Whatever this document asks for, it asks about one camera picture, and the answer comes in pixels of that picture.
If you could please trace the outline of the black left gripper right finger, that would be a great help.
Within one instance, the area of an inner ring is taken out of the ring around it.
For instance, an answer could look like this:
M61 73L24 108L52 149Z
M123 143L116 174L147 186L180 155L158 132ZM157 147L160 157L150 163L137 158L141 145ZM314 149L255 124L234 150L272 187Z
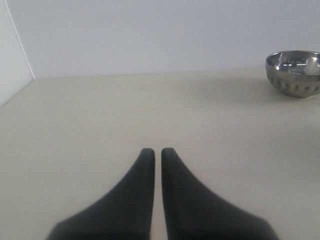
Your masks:
M277 240L270 224L216 195L174 148L161 151L162 201L170 240Z

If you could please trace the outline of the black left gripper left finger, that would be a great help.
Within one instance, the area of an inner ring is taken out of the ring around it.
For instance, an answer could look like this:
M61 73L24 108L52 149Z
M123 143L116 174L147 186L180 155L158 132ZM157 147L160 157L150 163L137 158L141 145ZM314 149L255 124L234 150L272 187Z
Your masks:
M106 195L59 222L49 240L148 240L155 192L155 152L143 148L136 161Z

